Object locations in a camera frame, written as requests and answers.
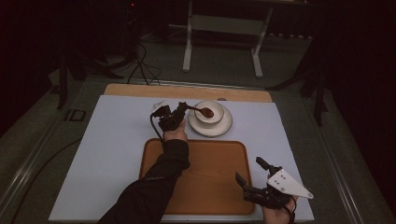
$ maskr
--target white table surface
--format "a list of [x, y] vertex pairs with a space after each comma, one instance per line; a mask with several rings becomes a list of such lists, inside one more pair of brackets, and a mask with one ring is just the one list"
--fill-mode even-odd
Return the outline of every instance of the white table surface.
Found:
[[[151, 127], [149, 115], [153, 104], [162, 100], [170, 105], [172, 111], [177, 108], [178, 102], [188, 105], [200, 102], [195, 99], [100, 97], [49, 220], [97, 221], [116, 202], [121, 192], [139, 176], [145, 143], [150, 138], [158, 137]], [[210, 139], [240, 141], [246, 146], [253, 187], [266, 187], [268, 175], [255, 162], [256, 157], [262, 157], [274, 166], [282, 166], [303, 184], [276, 104], [220, 103], [230, 110], [233, 126], [227, 133]], [[189, 123], [186, 134], [189, 139], [207, 139], [194, 131]], [[295, 220], [313, 219], [308, 200], [299, 198]], [[224, 220], [261, 221], [262, 211], [256, 205], [255, 211], [248, 216], [163, 216], [163, 221]]]

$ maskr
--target robotic hand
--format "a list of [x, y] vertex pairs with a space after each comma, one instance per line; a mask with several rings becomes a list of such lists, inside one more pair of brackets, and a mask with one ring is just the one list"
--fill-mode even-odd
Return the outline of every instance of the robotic hand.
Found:
[[281, 166], [275, 167], [268, 164], [260, 157], [256, 162], [264, 169], [269, 170], [267, 188], [257, 189], [247, 185], [246, 180], [238, 173], [235, 173], [235, 180], [244, 192], [244, 200], [257, 203], [272, 209], [284, 208], [290, 215], [290, 223], [294, 222], [294, 210], [290, 211], [286, 204], [292, 195], [313, 199], [314, 195], [306, 188], [301, 186], [293, 177], [291, 177]]
[[163, 130], [163, 132], [174, 131], [178, 127], [180, 122], [184, 119], [184, 116], [186, 115], [186, 110], [189, 109], [189, 106], [185, 102], [179, 102], [178, 107], [171, 113], [169, 105], [162, 104], [163, 101], [153, 106], [150, 115], [150, 121], [155, 133], [160, 137], [161, 141], [163, 142], [163, 138], [155, 128], [155, 125], [152, 122], [152, 118], [160, 118], [158, 125]]

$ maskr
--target human arm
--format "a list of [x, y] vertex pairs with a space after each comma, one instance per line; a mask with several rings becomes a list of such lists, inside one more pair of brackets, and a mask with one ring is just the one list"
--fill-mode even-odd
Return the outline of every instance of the human arm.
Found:
[[145, 177], [129, 185], [99, 224], [160, 223], [177, 178], [190, 166], [186, 120], [175, 131], [164, 133], [163, 154]]
[[[297, 206], [296, 202], [298, 197], [292, 197], [294, 200], [290, 198], [289, 202], [286, 204], [286, 207], [294, 214], [293, 211]], [[290, 224], [290, 214], [285, 208], [271, 209], [262, 206], [262, 214], [265, 224]]]

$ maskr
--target wooden table edge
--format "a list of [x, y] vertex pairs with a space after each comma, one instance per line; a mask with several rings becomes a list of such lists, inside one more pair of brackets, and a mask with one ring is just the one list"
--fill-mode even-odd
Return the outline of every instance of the wooden table edge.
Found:
[[268, 91], [235, 90], [208, 87], [187, 86], [147, 86], [135, 84], [108, 84], [104, 95], [137, 96], [137, 97], [163, 97], [202, 99], [257, 103], [272, 103], [272, 97]]

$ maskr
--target white metal frame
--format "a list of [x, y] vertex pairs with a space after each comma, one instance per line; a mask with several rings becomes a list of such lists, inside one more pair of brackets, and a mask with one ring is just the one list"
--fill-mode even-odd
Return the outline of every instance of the white metal frame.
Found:
[[192, 14], [192, 0], [189, 1], [189, 17], [187, 20], [187, 45], [184, 52], [183, 71], [189, 72], [191, 67], [191, 33], [194, 30], [207, 30], [224, 33], [234, 33], [243, 35], [258, 35], [259, 40], [254, 48], [251, 49], [254, 71], [256, 77], [263, 77], [262, 66], [260, 64], [259, 53], [262, 47], [262, 41], [271, 19], [273, 8], [270, 7], [264, 21], [240, 20], [232, 18], [211, 17]]

